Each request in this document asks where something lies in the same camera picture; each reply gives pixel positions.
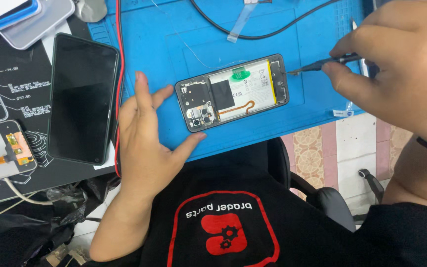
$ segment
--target chair wheel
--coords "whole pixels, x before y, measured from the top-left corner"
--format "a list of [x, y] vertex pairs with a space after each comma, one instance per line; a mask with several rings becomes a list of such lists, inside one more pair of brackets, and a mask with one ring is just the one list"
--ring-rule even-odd
[[369, 175], [370, 172], [367, 169], [362, 169], [359, 171], [359, 176], [365, 178], [365, 176]]

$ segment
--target tiled floor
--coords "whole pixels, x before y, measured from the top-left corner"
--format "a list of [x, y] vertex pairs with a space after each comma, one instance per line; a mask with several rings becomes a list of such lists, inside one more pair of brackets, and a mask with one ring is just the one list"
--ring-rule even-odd
[[[328, 186], [344, 197], [353, 215], [365, 214], [376, 203], [370, 186], [358, 175], [368, 169], [388, 185], [393, 167], [411, 133], [390, 126], [370, 114], [361, 114], [282, 136], [291, 170], [316, 188]], [[101, 218], [120, 186], [108, 193], [100, 207], [88, 217]], [[305, 195], [291, 191], [303, 199]], [[88, 250], [98, 223], [77, 224], [69, 248]]]

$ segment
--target orange flex cable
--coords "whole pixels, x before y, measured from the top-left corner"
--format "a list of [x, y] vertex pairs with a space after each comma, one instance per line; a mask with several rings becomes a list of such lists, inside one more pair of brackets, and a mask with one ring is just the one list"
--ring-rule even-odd
[[250, 101], [246, 102], [246, 104], [245, 104], [245, 105], [243, 105], [243, 106], [239, 106], [239, 107], [235, 107], [235, 108], [232, 108], [232, 109], [229, 109], [229, 110], [225, 110], [225, 111], [219, 112], [219, 113], [218, 113], [218, 115], [220, 115], [220, 114], [224, 114], [224, 113], [227, 113], [227, 112], [231, 112], [231, 111], [234, 111], [234, 110], [237, 110], [237, 109], [240, 109], [240, 108], [244, 108], [245, 106], [248, 106], [248, 104], [252, 104], [252, 106], [249, 106], [249, 107], [246, 109], [246, 114], [248, 114], [248, 111], [249, 111], [252, 107], [254, 107], [254, 106], [255, 106], [255, 101], [253, 101], [253, 100], [250, 100]]

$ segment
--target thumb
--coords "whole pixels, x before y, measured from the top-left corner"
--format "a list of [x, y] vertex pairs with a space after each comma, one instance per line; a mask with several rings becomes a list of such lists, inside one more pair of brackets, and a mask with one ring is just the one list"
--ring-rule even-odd
[[175, 159], [186, 162], [195, 147], [200, 143], [200, 141], [204, 140], [205, 137], [207, 137], [207, 135], [202, 132], [191, 134], [174, 150], [172, 155]]
[[373, 113], [370, 109], [374, 109], [380, 97], [376, 80], [353, 73], [347, 66], [336, 62], [324, 64], [322, 71], [329, 76], [337, 93], [361, 109]]

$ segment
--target chair armrest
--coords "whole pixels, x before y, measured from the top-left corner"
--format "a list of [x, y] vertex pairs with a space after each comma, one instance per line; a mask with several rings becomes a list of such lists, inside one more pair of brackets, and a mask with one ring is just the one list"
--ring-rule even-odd
[[306, 198], [306, 201], [325, 213], [329, 218], [344, 226], [348, 230], [355, 232], [355, 223], [349, 207], [343, 200], [341, 194], [332, 187], [317, 189], [317, 192]]

